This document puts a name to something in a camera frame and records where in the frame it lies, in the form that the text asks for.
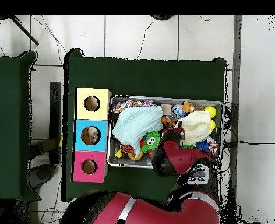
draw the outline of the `gray bin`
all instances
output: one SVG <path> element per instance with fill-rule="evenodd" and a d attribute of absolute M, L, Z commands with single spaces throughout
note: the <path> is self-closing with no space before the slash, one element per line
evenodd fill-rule
<path fill-rule="evenodd" d="M 209 135 L 212 137 L 218 144 L 217 151 L 217 160 L 221 160 L 222 154 L 222 144 L 223 144 L 223 125 L 224 125 L 224 104 L 220 101 L 207 101 L 207 100 L 189 100 L 189 99 L 172 99 L 172 98 L 156 98 L 156 97 L 144 97 L 144 96 L 120 96 L 114 95 L 110 100 L 110 114 L 112 114 L 112 108 L 118 102 L 125 102 L 127 100 L 133 101 L 145 101 L 152 100 L 155 104 L 183 104 L 183 102 L 188 101 L 195 104 L 195 107 L 206 107 L 213 106 L 216 109 L 216 116 L 213 118 L 213 121 L 216 124 L 215 129 Z M 115 142 L 112 138 L 112 122 L 110 121 L 108 127 L 108 145 L 107 145 L 107 163 L 110 166 L 122 166 L 122 167 L 139 167 L 139 168 L 152 168 L 151 160 L 148 155 L 145 153 L 143 157 L 138 161 L 133 161 L 128 158 L 128 155 L 123 155 L 118 159 L 115 154 L 120 149 L 119 142 Z"/>

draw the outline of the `hole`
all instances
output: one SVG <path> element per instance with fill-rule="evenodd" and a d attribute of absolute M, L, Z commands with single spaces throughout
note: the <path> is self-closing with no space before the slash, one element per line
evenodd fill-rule
<path fill-rule="evenodd" d="M 82 131 L 81 138 L 86 145 L 95 145 L 99 142 L 100 130 L 95 126 L 85 127 Z"/>
<path fill-rule="evenodd" d="M 82 170 L 84 173 L 93 174 L 97 169 L 96 162 L 93 160 L 85 160 L 82 164 Z"/>
<path fill-rule="evenodd" d="M 100 107 L 100 101 L 96 96 L 89 96 L 84 100 L 84 107 L 88 111 L 97 111 Z"/>

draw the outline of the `table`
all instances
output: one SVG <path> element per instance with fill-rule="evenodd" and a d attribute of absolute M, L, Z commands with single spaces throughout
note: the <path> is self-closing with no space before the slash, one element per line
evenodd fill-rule
<path fill-rule="evenodd" d="M 178 178 L 159 177 L 151 169 L 109 167 L 103 183 L 71 182 L 75 87 L 108 89 L 119 95 L 224 102 L 226 66 L 223 58 L 211 62 L 94 58 L 71 49 L 64 59 L 63 136 L 67 138 L 62 148 L 62 200 L 102 190 L 165 202 Z"/>

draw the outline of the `green tablecloth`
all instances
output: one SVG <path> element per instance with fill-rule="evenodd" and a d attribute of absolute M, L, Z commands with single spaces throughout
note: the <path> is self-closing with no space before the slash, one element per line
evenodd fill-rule
<path fill-rule="evenodd" d="M 29 70 L 36 55 L 0 57 L 0 199 L 39 199 L 27 184 Z"/>
<path fill-rule="evenodd" d="M 207 61 L 129 60 L 83 57 L 72 49 L 64 59 L 62 199 L 90 190 L 119 191 L 164 202 L 177 176 L 159 177 L 151 169 L 109 167 L 104 183 L 70 181 L 74 88 L 108 89 L 112 94 L 224 101 L 223 58 Z"/>

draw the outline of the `blue block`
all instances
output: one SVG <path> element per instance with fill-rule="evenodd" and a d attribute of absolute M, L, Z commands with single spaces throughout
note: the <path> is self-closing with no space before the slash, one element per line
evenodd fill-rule
<path fill-rule="evenodd" d="M 95 145 L 86 145 L 81 134 L 85 127 L 94 126 L 100 131 L 100 140 Z M 76 142 L 75 151 L 105 151 L 107 139 L 107 121 L 102 120 L 76 120 Z"/>

